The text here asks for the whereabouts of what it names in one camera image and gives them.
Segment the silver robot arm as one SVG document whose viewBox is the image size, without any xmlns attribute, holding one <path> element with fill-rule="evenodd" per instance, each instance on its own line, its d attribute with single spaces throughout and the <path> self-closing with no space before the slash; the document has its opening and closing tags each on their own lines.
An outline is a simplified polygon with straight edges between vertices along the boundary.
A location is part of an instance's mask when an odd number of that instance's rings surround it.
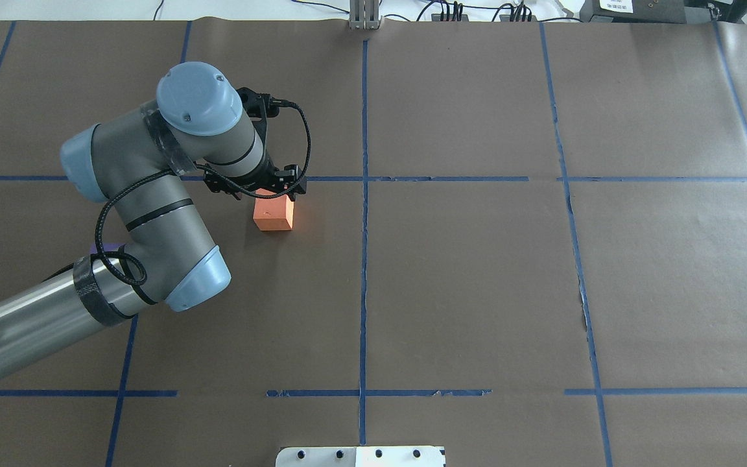
<svg viewBox="0 0 747 467">
<path fill-rule="evenodd" d="M 160 78 L 153 100 L 68 139 L 65 177 L 101 204 L 95 250 L 0 302 L 0 379 L 150 305 L 185 311 L 225 290 L 231 272 L 182 177 L 200 171 L 211 192 L 236 199 L 305 194 L 309 127 L 303 165 L 278 167 L 267 151 L 267 121 L 283 108 L 307 125 L 299 104 L 184 62 Z"/>
</svg>

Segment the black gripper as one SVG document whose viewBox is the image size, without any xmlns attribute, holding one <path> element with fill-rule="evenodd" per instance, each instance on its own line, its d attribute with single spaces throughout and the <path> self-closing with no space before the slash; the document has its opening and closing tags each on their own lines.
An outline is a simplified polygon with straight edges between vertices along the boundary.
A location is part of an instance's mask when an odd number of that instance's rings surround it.
<svg viewBox="0 0 747 467">
<path fill-rule="evenodd" d="M 226 176 L 222 166 L 204 165 L 204 183 L 213 193 L 225 193 L 241 199 L 274 199 L 287 196 L 290 200 L 307 193 L 306 167 L 296 163 L 276 167 L 269 156 L 263 156 L 252 171 L 241 176 Z"/>
</svg>

